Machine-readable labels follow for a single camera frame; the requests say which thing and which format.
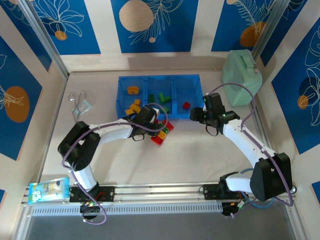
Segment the blue plastic tray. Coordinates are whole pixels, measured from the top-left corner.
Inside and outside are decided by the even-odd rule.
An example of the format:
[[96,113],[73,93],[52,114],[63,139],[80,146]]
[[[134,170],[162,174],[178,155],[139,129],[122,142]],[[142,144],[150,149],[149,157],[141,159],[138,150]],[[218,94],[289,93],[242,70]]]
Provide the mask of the blue plastic tray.
[[[128,87],[139,87],[138,95],[129,95]],[[164,97],[171,97],[171,101],[161,104],[159,93]],[[116,96],[117,117],[126,116],[126,110],[134,103],[135,99],[141,100],[141,105],[148,103],[148,96],[154,95],[155,103],[169,109],[170,119],[188,119],[190,110],[194,107],[203,108],[203,93],[199,75],[157,75],[157,76],[120,76]],[[188,110],[183,108],[185,102],[190,103]],[[161,113],[158,119],[164,119]]]

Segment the scissors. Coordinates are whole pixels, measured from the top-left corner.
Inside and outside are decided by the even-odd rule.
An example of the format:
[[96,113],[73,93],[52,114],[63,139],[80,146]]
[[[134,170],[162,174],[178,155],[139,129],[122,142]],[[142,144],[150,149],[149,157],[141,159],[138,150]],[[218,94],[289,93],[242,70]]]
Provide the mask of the scissors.
[[70,94],[70,95],[68,96],[69,101],[74,102],[74,110],[72,111],[72,115],[73,115],[73,118],[74,118],[75,123],[78,122],[78,118],[79,118],[79,116],[80,116],[79,103],[80,103],[81,100],[86,99],[86,97],[87,97],[87,94],[86,94],[85,92],[81,92],[81,93],[79,94],[78,100],[76,100],[76,96],[73,95],[73,94]]

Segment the blue cable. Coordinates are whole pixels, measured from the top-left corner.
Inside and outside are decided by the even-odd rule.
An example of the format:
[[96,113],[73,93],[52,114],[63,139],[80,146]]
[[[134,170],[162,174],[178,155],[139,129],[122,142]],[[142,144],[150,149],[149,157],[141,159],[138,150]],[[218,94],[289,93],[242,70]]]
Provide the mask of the blue cable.
[[[242,170],[240,173],[244,174],[244,173],[246,173],[248,171],[253,171],[253,170],[254,170],[253,168],[247,168],[245,170]],[[246,194],[243,191],[241,193],[250,203],[251,200],[249,198],[247,198]],[[271,201],[267,205],[259,205],[259,204],[256,204],[254,202],[251,205],[256,207],[257,209],[267,209],[267,208],[271,207],[271,205],[274,203],[274,201],[275,201],[275,198],[272,198]]]

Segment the toy block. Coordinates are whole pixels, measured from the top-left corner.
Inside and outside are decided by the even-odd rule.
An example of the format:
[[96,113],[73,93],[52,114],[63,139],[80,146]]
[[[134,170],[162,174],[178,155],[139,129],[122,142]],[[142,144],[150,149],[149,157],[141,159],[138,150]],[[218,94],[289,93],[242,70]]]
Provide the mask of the toy block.
[[140,102],[141,102],[140,99],[136,99],[136,100],[134,100],[134,103],[133,103],[133,104],[135,104],[135,105],[137,105],[137,106],[140,107]]
[[135,113],[139,113],[141,108],[135,104],[131,104],[130,108],[135,112]]
[[164,100],[165,100],[165,102],[166,102],[166,103],[168,103],[168,102],[170,102],[170,101],[171,101],[171,97],[166,96],[166,97],[164,98]]
[[166,106],[162,106],[165,110],[165,112],[168,114],[169,113],[169,108],[167,108]]
[[125,114],[130,115],[130,114],[134,114],[135,111],[133,111],[131,108],[125,110]]
[[159,93],[159,99],[160,99],[160,103],[162,103],[162,104],[166,103],[165,96],[162,92]]
[[151,140],[158,145],[161,145],[164,142],[164,140],[158,136],[152,136]]
[[190,108],[190,103],[188,103],[187,101],[183,104],[182,106],[185,110],[188,110]]
[[129,95],[138,95],[139,94],[139,88],[137,86],[129,86],[128,87],[128,94]]
[[148,97],[148,103],[154,103],[155,102],[155,95],[153,94],[150,94],[149,97]]
[[[162,126],[164,126],[165,124],[166,124],[166,120],[162,122]],[[169,121],[165,127],[169,129],[169,132],[171,132],[175,128]]]
[[165,134],[163,131],[160,131],[160,133],[158,134],[158,137],[161,139],[165,139],[166,136],[167,134]]
[[165,134],[168,134],[169,129],[168,129],[167,127],[165,127],[165,128],[162,130],[162,132],[164,132]]

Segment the wall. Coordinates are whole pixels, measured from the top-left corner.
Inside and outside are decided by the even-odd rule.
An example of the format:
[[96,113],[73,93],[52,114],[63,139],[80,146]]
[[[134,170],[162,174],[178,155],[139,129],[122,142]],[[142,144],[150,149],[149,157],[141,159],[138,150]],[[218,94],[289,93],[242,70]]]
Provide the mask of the wall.
[[[30,118],[30,122],[27,126],[28,128],[22,147],[21,145],[18,146],[19,148],[21,147],[21,149],[17,158],[12,156],[9,157],[9,154],[4,155],[0,153],[0,189],[5,190],[0,205],[0,239],[5,240],[8,239],[12,233],[26,186],[29,182],[36,180],[45,147],[52,132],[55,113],[58,109],[59,99],[64,89],[65,80],[59,74],[54,63],[51,64],[47,71],[43,63],[39,60],[39,55],[35,55],[32,48],[30,48],[1,7],[0,22],[1,38],[8,44],[14,54],[28,69],[28,75],[31,74],[30,76],[36,79],[40,85],[39,89],[41,89],[38,99],[37,96],[35,98],[36,106],[33,114],[31,111],[28,114],[27,118]],[[11,70],[6,71],[6,75],[3,75],[0,72],[0,74],[2,74],[0,84],[8,84],[8,75],[21,71],[24,66],[14,65]],[[28,78],[12,79],[12,82],[21,80],[27,81]],[[34,99],[34,94],[34,91],[28,93],[30,104],[32,99]],[[7,121],[8,118],[4,118],[6,117],[5,113],[8,114],[7,109],[5,110],[5,108],[3,108],[0,109],[0,111],[0,113],[3,114],[1,115],[0,121]],[[19,132],[20,129],[17,122],[14,122],[13,124],[17,125],[16,131],[12,132],[14,135]],[[0,142],[2,145],[7,143],[9,139],[9,135],[3,134],[3,132],[0,134]],[[16,144],[17,143],[12,142],[10,146],[14,147]]]
[[228,51],[253,49],[276,1],[43,2],[32,4],[66,66],[88,71],[220,69]]
[[[266,125],[269,131],[268,135],[271,138],[273,148],[280,153],[285,152],[291,159],[292,177],[298,189],[295,203],[301,213],[302,221],[311,239],[318,239],[320,235],[318,221],[320,204],[311,186],[312,183],[320,181],[320,145],[299,154],[282,109],[282,107],[284,108],[285,106],[279,104],[279,95],[277,97],[275,94],[271,82],[276,79],[277,81],[283,81],[283,83],[288,84],[287,88],[283,87],[283,94],[288,93],[288,98],[295,96],[292,98],[292,102],[295,105],[298,103],[298,93],[292,91],[289,87],[297,81],[295,76],[287,78],[284,76],[282,79],[278,79],[279,77],[277,75],[319,18],[319,1],[308,0],[267,66],[264,68],[263,63],[261,61],[259,62],[259,69],[262,71],[264,84],[258,93],[258,97],[265,115]],[[304,61],[306,51],[301,52],[301,54],[304,54],[304,56],[301,56]],[[303,69],[305,72],[305,67],[305,64],[292,64],[291,71]],[[308,114],[305,115],[305,124],[310,125]],[[301,125],[300,135],[302,140],[305,138],[307,141],[308,136],[305,135],[304,128],[305,126]],[[319,140],[318,132],[319,127],[315,126],[313,134],[314,137]]]

